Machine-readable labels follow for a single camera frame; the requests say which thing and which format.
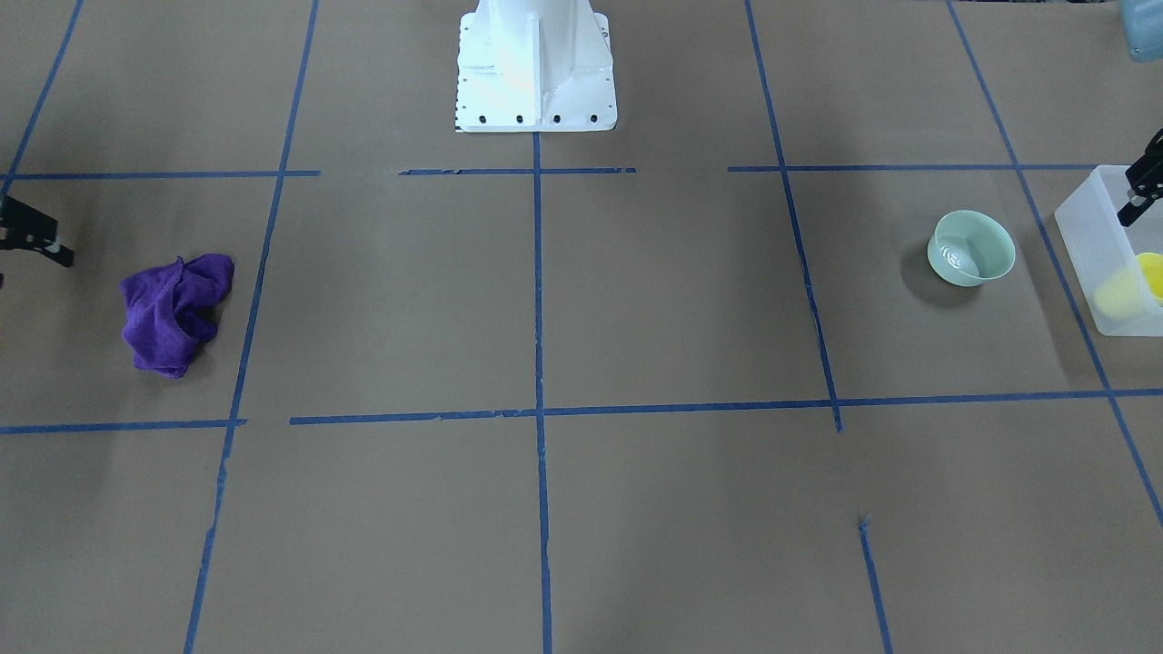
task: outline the blue tape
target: blue tape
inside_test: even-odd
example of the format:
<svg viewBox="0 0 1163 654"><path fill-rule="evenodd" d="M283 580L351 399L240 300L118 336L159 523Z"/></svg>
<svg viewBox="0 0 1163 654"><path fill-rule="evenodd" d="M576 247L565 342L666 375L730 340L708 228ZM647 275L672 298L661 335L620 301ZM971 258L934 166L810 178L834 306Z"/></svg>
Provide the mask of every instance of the blue tape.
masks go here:
<svg viewBox="0 0 1163 654"><path fill-rule="evenodd" d="M755 13L751 0L743 0L747 7L747 22L751 29L751 45L755 49L755 63L759 69L759 81L763 85L763 98L768 104L768 120L771 122L771 137L776 145L776 158L779 159L779 173L784 182L784 196L787 199L787 213L791 218L792 234L795 236L795 251L799 254L800 268L804 273L804 291L812 310L812 321L815 324L815 336L820 347L820 365L823 368L823 381L828 386L828 398L832 400L832 414L836 421L836 431L844 431L844 420L836 401L836 383L832 376L832 362L828 358L828 343L823 337L823 324L820 321L820 310L815 304L815 292L812 290L812 272L807 264L807 253L804 249L804 235L800 233L799 215L795 212L795 198L792 196L791 177L787 175L787 161L784 158L783 138L779 136L779 123L776 120L776 107L771 100L771 88L768 86L768 67L763 63L763 51L759 48L759 34L755 28Z"/></svg>
<svg viewBox="0 0 1163 654"><path fill-rule="evenodd" d="M291 142L294 138L295 120L299 116L299 101L302 98L302 86L307 78L307 63L311 59L311 45L315 35L315 20L319 16L319 0L312 0L311 17L307 20L307 36L302 45L302 57L299 61L299 74L295 79L294 94L291 100L291 113L287 116L286 134L283 138L283 155L279 158L279 175L274 182L274 193L271 198L271 213L266 219L266 233L263 236L263 254L258 260L258 273L255 277L255 291L250 301L250 315L247 320L247 333L242 343L242 354L238 357L238 376L234 388L234 399L230 404L230 419L238 418L238 410L242 405L242 391L247 382L247 365L250 361L250 348L255 340L255 326L258 322L258 307L262 303L263 280L266 277L266 262L271 254L271 239L274 234L274 222L279 213L279 204L283 197L283 184L286 179L287 162L291 158ZM234 448L235 426L227 427L226 438L222 441L222 458L219 463L217 486L214 493L214 519L211 528L206 532L206 541L202 545L202 561L198 571L198 585L194 589L194 600L190 610L190 625L186 628L186 645L184 653L193 654L194 639L198 635L198 623L201 617L202 600L206 592L206 580L209 575L211 560L214 553L214 538L217 533L219 513L222 509L222 496L226 490L227 469L226 462L230 458Z"/></svg>
<svg viewBox="0 0 1163 654"><path fill-rule="evenodd" d="M550 599L549 571L549 484L545 469L545 357L544 305L542 303L541 249L541 134L533 133L533 285L534 285L534 342L536 343L536 417L537 417L537 506L541 523L541 648L543 654L554 652L554 610Z"/></svg>
<svg viewBox="0 0 1163 654"><path fill-rule="evenodd" d="M1054 401L1065 399L1090 399L1108 397L1106 391L1044 391L1027 393L980 393L944 396L898 396L868 398L837 398L841 406L913 406L926 404L975 404L1014 401ZM1123 389L1113 391L1120 397L1161 397L1163 389ZM693 404L628 404L609 406L559 406L543 407L549 417L568 415L626 415L638 413L704 413L734 411L779 411L789 408L828 408L830 399L793 399L772 401L708 401ZM501 408L491 411L434 411L421 413L366 413L354 415L301 415L291 418L288 424L304 425L350 425L365 422L415 422L429 420L491 420L497 418L535 418L537 408Z"/></svg>
<svg viewBox="0 0 1163 654"><path fill-rule="evenodd" d="M884 654L892 654L892 637L889 634L889 618L884 613L884 598L880 597L880 580L876 575L876 561L872 560L872 547L869 545L869 520L865 516L861 521L861 549L864 550L864 567L869 571L869 585L872 588L872 602L876 604L876 621L880 625L880 641Z"/></svg>
<svg viewBox="0 0 1163 654"><path fill-rule="evenodd" d="M319 177L320 170L192 170L174 172L31 172L13 176L19 182L59 182L72 179L224 179L235 177Z"/></svg>
<svg viewBox="0 0 1163 654"><path fill-rule="evenodd" d="M73 425L0 426L0 434L76 434L83 432L143 432L163 429L211 429L244 425L245 420L158 420L154 422L86 422Z"/></svg>
<svg viewBox="0 0 1163 654"><path fill-rule="evenodd" d="M841 406L904 406L918 404L972 404L985 401L1044 401L1055 399L1105 398L1106 391L1049 391L1037 393L982 393L950 396L905 396L883 398L841 398Z"/></svg>
<svg viewBox="0 0 1163 654"><path fill-rule="evenodd" d="M543 168L541 175L634 175L636 168Z"/></svg>
<svg viewBox="0 0 1163 654"><path fill-rule="evenodd" d="M1020 164L1022 170L1093 170L1099 164ZM730 165L727 172L851 172L926 170L1014 170L1014 164L835 164L835 165Z"/></svg>
<svg viewBox="0 0 1163 654"><path fill-rule="evenodd" d="M1151 509L1155 510L1155 519L1163 527L1163 504L1160 504L1160 496L1155 492L1155 484L1151 483L1151 476L1147 474L1147 465L1143 464L1143 457L1139 454L1139 446L1135 445L1135 439L1130 435L1130 428L1127 427L1127 420L1122 417L1122 408L1119 407L1119 403L1114 399L1113 393L1107 398L1107 401L1111 403L1111 411L1114 412L1114 418L1119 421L1119 431L1122 432L1122 440L1127 443L1127 450L1130 452L1130 460L1135 463L1139 479L1143 483L1143 489L1147 491L1147 499L1151 503Z"/></svg>
<svg viewBox="0 0 1163 654"><path fill-rule="evenodd" d="M1021 170L1094 170L1100 165L1103 164L1018 164L1018 168Z"/></svg>
<svg viewBox="0 0 1163 654"><path fill-rule="evenodd" d="M219 460L217 481L214 486L214 517L211 519L211 528L206 531L206 540L202 542L202 557L198 566L198 582L194 584L194 602L190 609L190 624L186 626L184 654L193 654L194 638L198 635L198 623L202 617L206 580L209 577L211 557L214 553L214 538L217 535L217 521L222 512L222 495L226 491L226 461L230 457L230 448L234 446L234 429L233 425L227 427L226 438L223 439L222 458Z"/></svg>
<svg viewBox="0 0 1163 654"><path fill-rule="evenodd" d="M1160 397L1163 389L1121 389L1111 391L1114 397Z"/></svg>
<svg viewBox="0 0 1163 654"><path fill-rule="evenodd" d="M533 408L502 408L498 411L444 411L428 413L369 413L363 415L301 415L291 418L292 426L357 425L365 422L423 422L436 420L488 420L492 418L533 418Z"/></svg>
<svg viewBox="0 0 1163 654"><path fill-rule="evenodd" d="M1127 421L1123 419L1122 410L1119 407L1118 393L1115 393L1111 388L1111 382L1107 379L1106 370L1103 368L1103 362L1099 360L1098 350L1094 348L1094 342L1091 339L1090 329L1087 329L1086 322L1083 320L1082 311L1079 311L1078 303L1075 300L1075 294L1071 292L1070 284L1066 282L1066 275L1062 269L1062 262L1058 261L1058 255L1054 250L1054 243L1050 241L1050 235L1046 229L1042 214L1037 211L1037 204L1034 201L1034 193L1029 190L1029 183L1026 180L1022 166L1018 163L1018 155L1009 140L1009 134L1006 131L1006 126L1001 121L1001 114L998 112L998 106L993 101L993 94L990 93L990 87L985 83L985 76L982 73L982 67L977 63L973 49L969 44L969 36L965 34L965 28L961 24L961 19L957 16L957 9L954 7L952 0L946 0L946 7L949 9L949 15L952 17L954 27L957 28L958 36L961 36L962 45L965 47L965 55L969 56L969 63L972 65L973 73L977 76L977 81L982 86L982 92L985 94L985 101L989 104L990 112L993 114L993 121L997 123L998 131L1001 134L1001 141L1006 145L1009 159L1014 163L1014 168L1018 172L1018 179L1021 182L1022 192L1026 194L1026 202L1029 205L1030 213L1034 214L1034 221L1037 223L1037 230L1042 236L1042 243L1046 246L1046 251L1050 255L1050 263L1054 264L1054 271L1058 276L1058 284L1062 285L1062 291L1066 296L1066 301L1075 317L1075 322L1077 322L1078 330L1082 333L1083 341L1086 343L1086 350L1091 355L1091 361L1094 364L1094 371L1098 374L1099 382L1101 382L1103 389L1106 391L1107 400L1111 404L1111 411L1114 413L1114 418L1119 422L1119 429L1122 432L1122 439L1127 443L1127 449L1130 452L1130 458L1134 461L1135 469L1139 471L1139 478L1142 481L1143 489L1147 491L1147 497L1151 503L1151 507L1155 510L1155 517L1158 520L1160 526L1163 527L1163 506L1160 504L1158 493L1155 492L1155 486L1151 484L1150 475L1147 474L1147 468L1143 465L1142 457L1139 455L1139 448L1135 446L1135 439L1132 436L1130 429L1127 427Z"/></svg>
<svg viewBox="0 0 1163 654"><path fill-rule="evenodd" d="M73 30L77 28L77 19L80 17L80 9L85 5L85 0L77 0L73 6L73 13L69 17L69 27L65 29L65 35L60 40L60 48L57 49L57 57L52 61L52 67L49 69L49 77L44 80L44 87L41 88L41 95L36 99L36 105L33 107L33 115L28 119L28 125L24 126L24 135L20 138L20 145L16 147L16 155L12 158L12 165L8 168L8 175L5 177L3 186L0 187L0 194L8 194L12 190L12 183L16 178L16 171L20 170L20 162L24 158L24 151L28 150L28 142L33 138L33 130L36 129L36 121L41 119L41 111L44 108L45 100L49 99L49 91L52 90L52 83L57 79L57 71L60 70L60 62L65 58L65 52L69 50L69 43L72 41Z"/></svg>
<svg viewBox="0 0 1163 654"><path fill-rule="evenodd" d="M636 168L413 168L400 176L424 177L441 175L634 175Z"/></svg>
<svg viewBox="0 0 1163 654"><path fill-rule="evenodd" d="M773 411L779 408L826 408L827 399L785 401L711 401L702 404L638 404L622 406L564 406L547 408L545 415L623 415L634 413L702 413L713 411Z"/></svg>

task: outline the purple towel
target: purple towel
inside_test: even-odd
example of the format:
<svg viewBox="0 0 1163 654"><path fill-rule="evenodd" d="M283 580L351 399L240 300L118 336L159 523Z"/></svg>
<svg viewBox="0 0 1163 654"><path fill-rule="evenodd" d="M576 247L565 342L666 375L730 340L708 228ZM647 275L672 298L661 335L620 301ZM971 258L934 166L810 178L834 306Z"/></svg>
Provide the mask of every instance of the purple towel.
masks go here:
<svg viewBox="0 0 1163 654"><path fill-rule="evenodd" d="M126 328L121 336L134 350L134 365L174 379L186 374L194 350L217 335L199 315L230 292L234 262L226 255L202 255L151 268L121 282Z"/></svg>

